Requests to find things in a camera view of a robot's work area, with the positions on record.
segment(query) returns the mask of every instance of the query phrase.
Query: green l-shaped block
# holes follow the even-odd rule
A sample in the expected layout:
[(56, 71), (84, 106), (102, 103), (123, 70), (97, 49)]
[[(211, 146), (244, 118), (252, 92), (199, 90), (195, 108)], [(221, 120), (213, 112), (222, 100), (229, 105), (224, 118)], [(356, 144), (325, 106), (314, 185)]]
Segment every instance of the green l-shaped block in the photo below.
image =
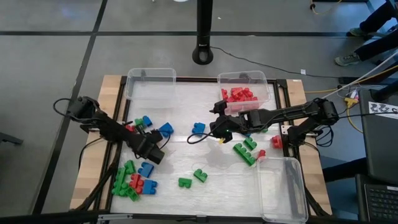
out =
[(242, 159), (243, 159), (249, 166), (253, 165), (253, 164), (256, 162), (256, 159), (255, 159), (254, 157), (251, 156), (251, 153), (250, 153), (250, 152), (247, 152), (247, 150), (246, 150), (244, 147), (242, 147), (242, 144), (241, 144), (241, 143), (237, 143), (237, 144), (234, 146), (234, 150), (235, 150), (236, 153), (238, 153), (238, 154), (242, 157)]

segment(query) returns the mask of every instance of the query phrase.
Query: plastic container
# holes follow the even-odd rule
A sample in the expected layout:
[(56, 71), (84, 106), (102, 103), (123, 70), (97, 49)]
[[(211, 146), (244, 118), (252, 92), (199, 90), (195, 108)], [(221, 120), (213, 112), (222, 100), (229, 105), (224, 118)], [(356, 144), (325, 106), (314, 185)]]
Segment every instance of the plastic container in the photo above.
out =
[(267, 222), (305, 223), (307, 202), (301, 166), (291, 157), (257, 160), (261, 217)]
[(177, 102), (176, 77), (172, 68), (133, 68), (127, 75), (124, 95), (145, 107), (172, 106)]
[(238, 101), (227, 103), (230, 113), (252, 110), (260, 108), (265, 102), (270, 100), (267, 78), (261, 71), (248, 72), (229, 72), (218, 75), (218, 84), (220, 86), (220, 100), (223, 99), (222, 90), (226, 90), (228, 98), (232, 97), (232, 88), (249, 88), (252, 97), (257, 100)]

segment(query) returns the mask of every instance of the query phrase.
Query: sneaker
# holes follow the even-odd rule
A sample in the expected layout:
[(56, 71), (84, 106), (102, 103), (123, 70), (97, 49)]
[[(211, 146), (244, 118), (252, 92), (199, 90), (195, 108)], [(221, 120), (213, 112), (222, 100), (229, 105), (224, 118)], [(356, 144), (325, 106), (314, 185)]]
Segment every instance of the sneaker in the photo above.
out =
[(337, 57), (335, 58), (336, 64), (340, 66), (347, 66), (347, 65), (356, 65), (359, 63), (361, 59), (356, 53), (352, 53), (350, 55), (347, 55), (345, 57)]
[(361, 28), (352, 28), (349, 32), (355, 37), (366, 37), (368, 35), (368, 33), (362, 31)]

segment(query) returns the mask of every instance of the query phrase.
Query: black stand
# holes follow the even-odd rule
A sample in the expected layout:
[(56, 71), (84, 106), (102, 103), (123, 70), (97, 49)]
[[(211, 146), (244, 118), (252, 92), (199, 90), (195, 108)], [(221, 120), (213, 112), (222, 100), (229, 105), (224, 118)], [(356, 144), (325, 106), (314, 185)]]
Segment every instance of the black stand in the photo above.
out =
[(211, 15), (213, 0), (198, 0), (197, 12), (197, 46), (192, 52), (192, 59), (199, 65), (207, 65), (213, 61), (210, 49)]
[(19, 138), (15, 138), (14, 136), (0, 133), (0, 142), (11, 142), (14, 144), (22, 144), (24, 141)]

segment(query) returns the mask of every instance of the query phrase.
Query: person's leg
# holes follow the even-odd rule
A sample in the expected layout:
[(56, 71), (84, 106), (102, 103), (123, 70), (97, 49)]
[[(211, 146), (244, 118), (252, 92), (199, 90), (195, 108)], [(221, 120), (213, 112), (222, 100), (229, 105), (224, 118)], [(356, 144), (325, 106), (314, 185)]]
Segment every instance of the person's leg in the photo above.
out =
[(365, 33), (376, 32), (394, 16), (394, 13), (394, 7), (386, 2), (363, 21), (359, 28)]
[(398, 47), (398, 30), (395, 30), (381, 39), (375, 40), (374, 42), (358, 48), (355, 50), (355, 53), (358, 55), (361, 61), (365, 61), (396, 47)]
[(356, 159), (333, 167), (324, 168), (323, 178), (325, 182), (354, 177), (355, 174), (368, 174), (366, 158)]

